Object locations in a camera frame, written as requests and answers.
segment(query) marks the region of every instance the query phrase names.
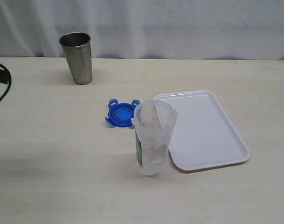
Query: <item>black cable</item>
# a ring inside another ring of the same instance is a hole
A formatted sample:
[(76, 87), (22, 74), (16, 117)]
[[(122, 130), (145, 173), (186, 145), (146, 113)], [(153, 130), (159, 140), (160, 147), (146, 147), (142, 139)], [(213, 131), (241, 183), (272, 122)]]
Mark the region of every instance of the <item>black cable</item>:
[(1, 100), (7, 95), (10, 87), (11, 87), (11, 74), (9, 72), (9, 70), (0, 63), (0, 67), (3, 69), (0, 69), (0, 83), (3, 84), (7, 84), (7, 88), (5, 90), (5, 92), (2, 94), (2, 96), (0, 97), (0, 102)]

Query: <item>container label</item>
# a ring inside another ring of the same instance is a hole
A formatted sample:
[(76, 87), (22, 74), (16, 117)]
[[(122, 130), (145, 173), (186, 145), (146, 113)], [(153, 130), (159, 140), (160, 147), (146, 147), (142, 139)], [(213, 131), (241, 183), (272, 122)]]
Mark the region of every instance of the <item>container label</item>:
[(142, 163), (142, 144), (140, 139), (138, 138), (137, 132), (136, 132), (136, 155), (137, 155), (137, 161), (140, 168), (143, 168)]

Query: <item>white backdrop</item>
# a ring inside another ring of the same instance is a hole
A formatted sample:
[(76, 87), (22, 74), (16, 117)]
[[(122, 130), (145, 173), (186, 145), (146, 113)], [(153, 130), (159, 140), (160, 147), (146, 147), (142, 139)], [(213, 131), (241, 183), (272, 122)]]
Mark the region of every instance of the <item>white backdrop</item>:
[(63, 56), (72, 31), (94, 57), (284, 59), (284, 0), (0, 0), (0, 56)]

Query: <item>stainless steel cup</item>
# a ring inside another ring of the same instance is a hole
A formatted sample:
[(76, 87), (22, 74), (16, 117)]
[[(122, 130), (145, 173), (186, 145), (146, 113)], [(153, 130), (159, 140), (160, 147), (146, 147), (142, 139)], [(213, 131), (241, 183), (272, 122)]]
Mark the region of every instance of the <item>stainless steel cup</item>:
[(76, 84), (92, 81), (90, 40), (88, 34), (80, 32), (66, 34), (59, 40)]

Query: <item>tabletop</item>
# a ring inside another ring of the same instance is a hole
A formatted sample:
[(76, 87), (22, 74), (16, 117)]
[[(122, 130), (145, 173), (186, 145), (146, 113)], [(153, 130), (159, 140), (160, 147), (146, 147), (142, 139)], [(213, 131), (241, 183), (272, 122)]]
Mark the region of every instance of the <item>tabletop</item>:
[[(284, 223), (284, 61), (93, 59), (87, 85), (64, 58), (0, 62), (13, 77), (0, 103), (0, 224)], [(169, 156), (144, 176), (134, 129), (104, 119), (108, 100), (197, 89), (216, 95), (250, 160), (182, 173)]]

